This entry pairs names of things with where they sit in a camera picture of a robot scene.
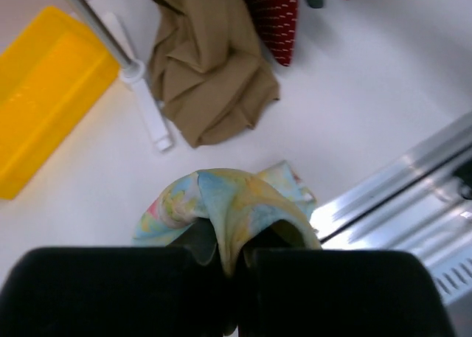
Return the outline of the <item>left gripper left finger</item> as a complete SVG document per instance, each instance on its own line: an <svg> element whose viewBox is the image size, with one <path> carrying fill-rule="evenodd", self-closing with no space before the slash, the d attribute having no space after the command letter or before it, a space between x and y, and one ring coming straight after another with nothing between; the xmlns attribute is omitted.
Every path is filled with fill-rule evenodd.
<svg viewBox="0 0 472 337"><path fill-rule="evenodd" d="M39 248L1 289L1 334L225 336L225 293L220 263L184 247Z"/></svg>

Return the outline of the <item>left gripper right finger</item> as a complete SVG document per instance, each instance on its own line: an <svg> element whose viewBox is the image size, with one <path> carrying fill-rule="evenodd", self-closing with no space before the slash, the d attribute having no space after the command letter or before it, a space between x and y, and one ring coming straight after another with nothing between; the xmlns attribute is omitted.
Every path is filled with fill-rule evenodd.
<svg viewBox="0 0 472 337"><path fill-rule="evenodd" d="M400 251L258 249L240 270L241 336L453 336L429 272Z"/></svg>

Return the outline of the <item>floral pastel skirt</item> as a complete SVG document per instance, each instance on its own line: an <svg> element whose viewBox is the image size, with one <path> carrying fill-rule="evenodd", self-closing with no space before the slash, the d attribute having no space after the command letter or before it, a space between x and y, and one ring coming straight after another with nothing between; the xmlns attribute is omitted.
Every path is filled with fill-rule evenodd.
<svg viewBox="0 0 472 337"><path fill-rule="evenodd" d="M265 229L273 229L289 246L320 249L310 224L314 194L292 167L281 161L259 173L215 168L196 170L169 184L136 225L138 246L167 246L209 221L223 272L235 272L243 247Z"/></svg>

